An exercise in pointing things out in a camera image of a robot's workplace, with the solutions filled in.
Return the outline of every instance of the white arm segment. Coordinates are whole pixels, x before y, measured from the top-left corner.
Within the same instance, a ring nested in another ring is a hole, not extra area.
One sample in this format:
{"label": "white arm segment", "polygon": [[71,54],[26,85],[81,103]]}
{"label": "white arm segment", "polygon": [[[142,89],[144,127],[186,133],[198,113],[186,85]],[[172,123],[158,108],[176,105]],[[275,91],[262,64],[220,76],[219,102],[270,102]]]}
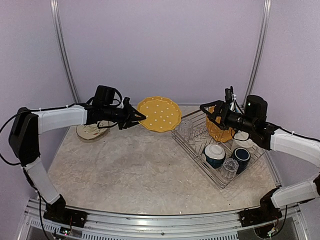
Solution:
{"label": "white arm segment", "polygon": [[80,105],[32,113],[38,115],[39,135],[53,129],[84,125],[87,122],[87,110]]}
{"label": "white arm segment", "polygon": [[320,142],[292,135],[281,129],[271,135],[271,150],[308,161],[320,168]]}
{"label": "white arm segment", "polygon": [[25,166],[25,170],[31,178],[34,186],[38,189],[41,196],[48,202],[48,204],[53,204],[59,199],[60,195],[51,183],[40,157],[38,157],[34,162],[27,164]]}
{"label": "white arm segment", "polygon": [[[270,148],[276,152],[298,157],[320,168],[320,142],[277,129],[274,135],[271,135]],[[313,182],[315,178],[316,176],[308,181],[278,189],[271,197],[273,205],[280,208],[288,204],[319,198],[317,186]]]}
{"label": "white arm segment", "polygon": [[308,181],[279,188],[271,197],[275,208],[278,209],[289,204],[320,198],[317,186],[313,182],[315,178],[316,176]]}
{"label": "white arm segment", "polygon": [[[83,125],[87,122],[87,110],[80,105],[74,105],[72,107],[57,110],[36,111],[32,113],[38,115],[39,135],[50,130],[74,125]],[[47,171],[39,157],[34,162],[27,164],[25,166],[25,170],[31,178],[34,186],[41,193],[41,196],[49,204],[53,204],[59,199],[60,195],[51,183],[47,175]]]}

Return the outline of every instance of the navy blue mug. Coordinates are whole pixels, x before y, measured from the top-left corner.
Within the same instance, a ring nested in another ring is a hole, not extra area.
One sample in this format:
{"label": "navy blue mug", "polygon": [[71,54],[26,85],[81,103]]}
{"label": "navy blue mug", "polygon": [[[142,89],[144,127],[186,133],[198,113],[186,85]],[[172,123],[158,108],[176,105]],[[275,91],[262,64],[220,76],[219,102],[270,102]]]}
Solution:
{"label": "navy blue mug", "polygon": [[250,153],[245,148],[239,147],[236,148],[232,153],[232,158],[236,160],[239,164],[239,168],[236,171],[236,174],[242,173],[246,168],[250,161]]}

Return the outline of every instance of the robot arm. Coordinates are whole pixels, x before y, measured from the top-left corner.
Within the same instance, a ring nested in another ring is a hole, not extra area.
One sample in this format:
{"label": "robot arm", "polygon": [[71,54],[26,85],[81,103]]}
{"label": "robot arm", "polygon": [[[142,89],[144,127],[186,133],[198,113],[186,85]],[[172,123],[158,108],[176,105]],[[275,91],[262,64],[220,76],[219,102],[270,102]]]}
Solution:
{"label": "robot arm", "polygon": [[[117,105],[113,105],[115,93],[120,98]],[[98,86],[95,96],[88,103],[45,110],[19,109],[9,135],[9,144],[20,160],[28,182],[46,202],[45,219],[83,228],[87,214],[66,208],[66,201],[51,183],[42,164],[39,135],[54,129],[96,124],[102,120],[116,123],[120,130],[133,127],[146,117],[134,109],[129,100],[128,97],[122,99],[115,88]]]}
{"label": "robot arm", "polygon": [[[286,131],[275,124],[266,122],[267,102],[256,95],[246,99],[244,113],[231,110],[233,88],[226,88],[225,101],[202,104],[200,109],[220,129],[234,128],[249,134],[250,139],[266,150],[283,152],[312,163],[320,168],[320,142]],[[210,113],[208,107],[214,106]],[[294,203],[305,203],[320,197],[320,175],[310,180],[287,187],[275,188],[260,200],[260,207],[241,211],[243,227],[256,225],[281,218],[279,208]]]}

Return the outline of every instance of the blue cup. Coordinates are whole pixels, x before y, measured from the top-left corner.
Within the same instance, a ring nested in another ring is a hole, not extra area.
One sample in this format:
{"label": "blue cup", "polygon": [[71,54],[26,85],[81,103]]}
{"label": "blue cup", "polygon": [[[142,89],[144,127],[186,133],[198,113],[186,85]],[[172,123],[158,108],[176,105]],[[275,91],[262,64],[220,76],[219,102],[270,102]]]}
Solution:
{"label": "blue cup", "polygon": [[250,161],[250,153],[245,148],[239,147],[236,148],[232,153],[232,158],[236,160],[239,164],[239,168],[236,171],[236,174],[242,173],[246,168]]}
{"label": "blue cup", "polygon": [[206,162],[214,169],[221,167],[226,159],[225,150],[217,144],[207,145],[202,153],[205,155]]}

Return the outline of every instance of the yellow plate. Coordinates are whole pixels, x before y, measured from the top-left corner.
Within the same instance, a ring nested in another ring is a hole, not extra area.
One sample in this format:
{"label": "yellow plate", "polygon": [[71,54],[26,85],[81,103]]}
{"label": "yellow plate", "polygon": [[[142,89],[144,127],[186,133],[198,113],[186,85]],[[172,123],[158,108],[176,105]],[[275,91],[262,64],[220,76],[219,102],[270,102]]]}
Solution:
{"label": "yellow plate", "polygon": [[140,124],[158,133],[173,130],[181,122],[178,104],[163,96],[147,97],[138,104],[137,110],[146,116]]}
{"label": "yellow plate", "polygon": [[[214,106],[210,107],[209,112],[213,113],[214,109],[215,109]],[[220,123],[220,120],[221,120],[221,117],[218,116],[216,118],[216,121]],[[233,128],[229,128],[228,130],[221,130],[217,125],[215,125],[212,121],[210,121],[208,117],[206,117],[206,127],[208,128],[210,136],[213,137],[214,140],[218,142],[225,143],[232,139],[231,134],[232,134]]]}

